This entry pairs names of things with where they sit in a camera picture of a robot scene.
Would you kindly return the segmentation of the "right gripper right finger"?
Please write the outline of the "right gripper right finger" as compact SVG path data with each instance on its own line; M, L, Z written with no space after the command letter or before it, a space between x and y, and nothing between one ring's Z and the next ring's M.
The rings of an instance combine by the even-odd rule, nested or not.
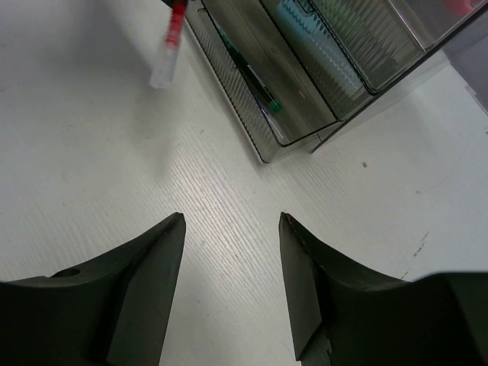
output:
M281 266L302 365L485 365L487 274L382 274L321 242L288 213Z

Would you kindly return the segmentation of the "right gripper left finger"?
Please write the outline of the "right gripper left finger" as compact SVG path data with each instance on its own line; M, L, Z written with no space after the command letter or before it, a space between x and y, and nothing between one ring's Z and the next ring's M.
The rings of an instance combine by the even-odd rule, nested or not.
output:
M185 244L174 213L52 276L1 284L3 365L157 365Z

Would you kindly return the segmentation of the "red gel pen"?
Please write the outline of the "red gel pen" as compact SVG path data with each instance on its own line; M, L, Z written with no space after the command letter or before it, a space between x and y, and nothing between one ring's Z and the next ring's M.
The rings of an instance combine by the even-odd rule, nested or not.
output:
M187 6L187 1L172 1L171 3L172 13L169 25L159 45L149 79L149 85L153 88L168 88L173 82Z

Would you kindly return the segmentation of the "green gel pen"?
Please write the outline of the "green gel pen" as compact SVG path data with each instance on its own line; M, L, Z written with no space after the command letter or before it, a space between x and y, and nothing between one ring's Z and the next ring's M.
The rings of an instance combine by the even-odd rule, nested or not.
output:
M266 106L272 112L279 112L281 110L281 104L277 98L271 93L270 89L258 76L257 72L251 67L245 57L236 49L233 43L228 38L227 34L220 27L217 27L217 32L223 41L228 53L230 54L233 62L239 71L251 82L251 85L257 90L258 94L262 97Z

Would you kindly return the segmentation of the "blue highlighter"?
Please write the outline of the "blue highlighter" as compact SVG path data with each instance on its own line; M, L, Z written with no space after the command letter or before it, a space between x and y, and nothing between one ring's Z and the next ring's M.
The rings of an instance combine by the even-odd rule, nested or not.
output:
M285 37L294 44L303 63L316 63L319 71L346 93L357 98L363 84L319 15L306 1L281 1L275 9Z

